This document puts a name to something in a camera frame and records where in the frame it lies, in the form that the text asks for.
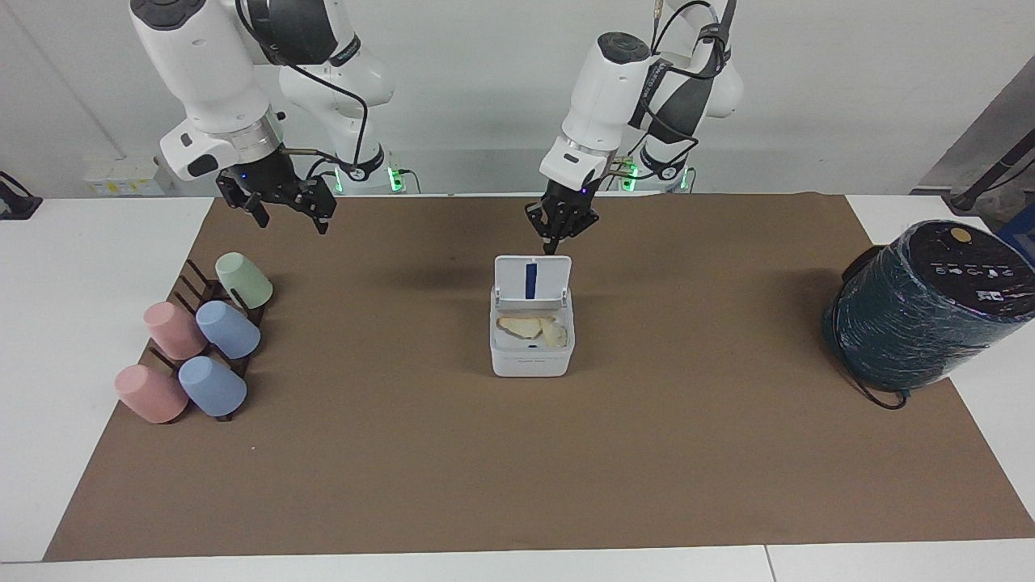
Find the plastic-wrapped cylinder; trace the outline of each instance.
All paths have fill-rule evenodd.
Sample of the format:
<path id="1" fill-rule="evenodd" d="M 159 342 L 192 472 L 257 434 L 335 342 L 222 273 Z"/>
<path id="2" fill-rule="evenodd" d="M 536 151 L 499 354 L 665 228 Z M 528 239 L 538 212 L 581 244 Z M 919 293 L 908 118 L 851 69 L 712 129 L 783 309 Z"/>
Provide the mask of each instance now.
<path id="1" fill-rule="evenodd" d="M 848 281 L 824 334 L 860 380 L 887 390 L 930 384 L 1035 319 L 1035 271 L 1000 239 L 929 221 L 911 227 Z"/>

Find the white wall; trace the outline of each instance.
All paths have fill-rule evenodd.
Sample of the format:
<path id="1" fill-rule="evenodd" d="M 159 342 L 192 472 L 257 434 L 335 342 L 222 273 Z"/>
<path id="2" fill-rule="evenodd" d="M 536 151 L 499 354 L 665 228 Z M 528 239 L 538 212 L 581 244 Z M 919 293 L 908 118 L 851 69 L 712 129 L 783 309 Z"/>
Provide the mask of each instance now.
<path id="1" fill-rule="evenodd" d="M 140 49 L 127 0 L 0 0 L 9 20 L 4 3 L 122 149 L 155 152 L 182 110 Z M 376 111 L 384 142 L 439 192 L 540 188 L 537 156 L 586 50 L 607 30 L 649 36 L 652 5 L 349 2 L 398 81 Z M 702 127 L 698 190 L 908 193 L 1035 54 L 1032 22 L 1031 0 L 742 0 L 732 46 L 747 93 Z M 45 195 L 79 195 L 69 168 L 111 146 L 47 81 L 31 43 L 0 26 L 0 165 Z M 326 146 L 303 113 L 289 115 L 289 144 Z"/>

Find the food piece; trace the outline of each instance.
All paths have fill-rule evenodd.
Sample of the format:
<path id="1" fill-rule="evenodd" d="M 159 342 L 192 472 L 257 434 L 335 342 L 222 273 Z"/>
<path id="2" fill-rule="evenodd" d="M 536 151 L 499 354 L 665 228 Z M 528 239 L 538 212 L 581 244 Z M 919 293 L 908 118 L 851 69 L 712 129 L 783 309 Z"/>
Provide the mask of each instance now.
<path id="1" fill-rule="evenodd" d="M 496 325 L 511 336 L 534 340 L 542 332 L 542 323 L 537 317 L 501 317 Z"/>
<path id="2" fill-rule="evenodd" d="M 557 323 L 552 317 L 544 317 L 539 320 L 542 326 L 542 338 L 546 345 L 552 348 L 568 347 L 568 330 L 563 325 Z"/>

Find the brown table mat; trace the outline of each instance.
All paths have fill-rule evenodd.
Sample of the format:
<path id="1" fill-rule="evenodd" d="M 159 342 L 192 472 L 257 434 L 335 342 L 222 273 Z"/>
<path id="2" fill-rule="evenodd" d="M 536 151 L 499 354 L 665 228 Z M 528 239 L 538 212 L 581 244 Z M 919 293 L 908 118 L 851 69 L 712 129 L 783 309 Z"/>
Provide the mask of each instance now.
<path id="1" fill-rule="evenodd" d="M 46 559 L 1035 536 L 950 382 L 889 412 L 828 354 L 869 245 L 844 198 L 599 200 L 562 246 L 567 376 L 501 379 L 493 260 L 539 252 L 522 204 L 343 200 L 324 237 L 214 204 L 190 256 L 276 289 L 248 400 L 119 405 Z"/>

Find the white plastic container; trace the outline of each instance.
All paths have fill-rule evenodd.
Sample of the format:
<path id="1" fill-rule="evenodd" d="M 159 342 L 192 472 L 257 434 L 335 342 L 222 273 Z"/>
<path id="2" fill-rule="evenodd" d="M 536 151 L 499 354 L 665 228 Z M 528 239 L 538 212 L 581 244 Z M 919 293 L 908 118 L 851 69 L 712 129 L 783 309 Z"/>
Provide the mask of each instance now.
<path id="1" fill-rule="evenodd" d="M 575 320 L 568 279 L 570 257 L 496 258 L 496 285 L 489 316 L 493 371 L 503 377 L 556 377 L 568 371 L 575 347 Z M 542 334 L 525 340 L 501 329 L 501 317 L 553 317 L 567 331 L 567 345 L 552 348 Z"/>

